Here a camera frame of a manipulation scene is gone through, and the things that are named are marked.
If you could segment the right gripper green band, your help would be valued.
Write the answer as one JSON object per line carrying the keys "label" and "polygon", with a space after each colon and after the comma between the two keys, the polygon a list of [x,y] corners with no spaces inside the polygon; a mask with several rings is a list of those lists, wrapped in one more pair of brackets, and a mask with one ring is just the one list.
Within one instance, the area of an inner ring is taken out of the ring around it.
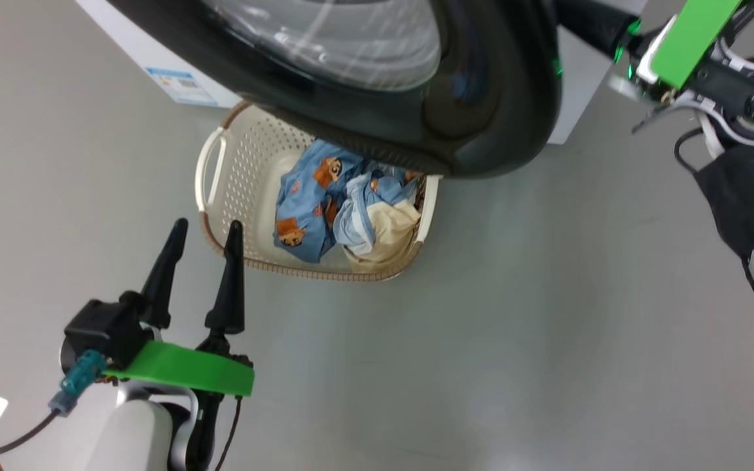
{"label": "right gripper green band", "polygon": [[744,75],[727,58],[740,1],[688,1],[659,29],[640,33],[641,19],[598,1],[554,1],[560,25],[617,63],[625,77],[611,89],[649,105],[743,105]]}

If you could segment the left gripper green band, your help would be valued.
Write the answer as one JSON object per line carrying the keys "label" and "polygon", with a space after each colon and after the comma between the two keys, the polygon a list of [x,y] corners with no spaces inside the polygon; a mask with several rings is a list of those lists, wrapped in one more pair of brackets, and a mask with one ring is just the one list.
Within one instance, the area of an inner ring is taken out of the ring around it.
{"label": "left gripper green band", "polygon": [[[156,329],[170,327],[174,275],[185,252],[189,222],[176,220],[145,281],[141,321]],[[255,370],[245,355],[233,355],[222,335],[245,330],[243,224],[230,223],[224,248],[225,267],[206,328],[219,334],[197,351],[150,341],[131,366],[107,377],[118,382],[117,402],[103,430],[105,470],[220,469],[215,459],[221,403],[251,396]]]}

